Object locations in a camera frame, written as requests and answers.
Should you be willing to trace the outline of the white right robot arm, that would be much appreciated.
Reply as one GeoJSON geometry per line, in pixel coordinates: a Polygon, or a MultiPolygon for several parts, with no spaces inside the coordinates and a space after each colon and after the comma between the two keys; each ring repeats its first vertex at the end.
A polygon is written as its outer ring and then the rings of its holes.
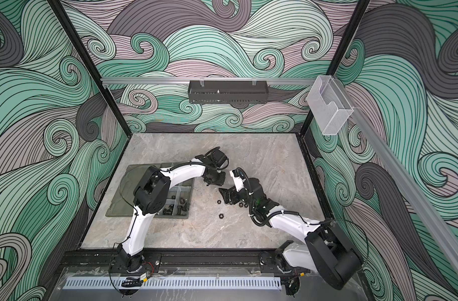
{"type": "Polygon", "coordinates": [[[268,198],[257,178],[234,179],[231,188],[219,190],[227,205],[240,204],[258,227],[280,230],[291,236],[275,251],[270,263],[286,274],[290,287],[305,272],[317,273],[325,283],[342,290],[363,266],[363,256],[337,222],[317,221],[284,208],[268,198]]]}

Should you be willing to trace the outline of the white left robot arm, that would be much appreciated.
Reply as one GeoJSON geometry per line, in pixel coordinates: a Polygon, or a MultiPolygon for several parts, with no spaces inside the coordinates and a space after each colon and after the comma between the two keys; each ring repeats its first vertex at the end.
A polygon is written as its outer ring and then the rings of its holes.
{"type": "Polygon", "coordinates": [[[146,234],[152,220],[166,205],[169,190],[193,178],[202,177],[207,185],[222,186],[229,159],[219,147],[170,168],[149,166],[133,190],[133,216],[127,238],[117,246],[118,259],[134,272],[143,262],[146,234]]]}

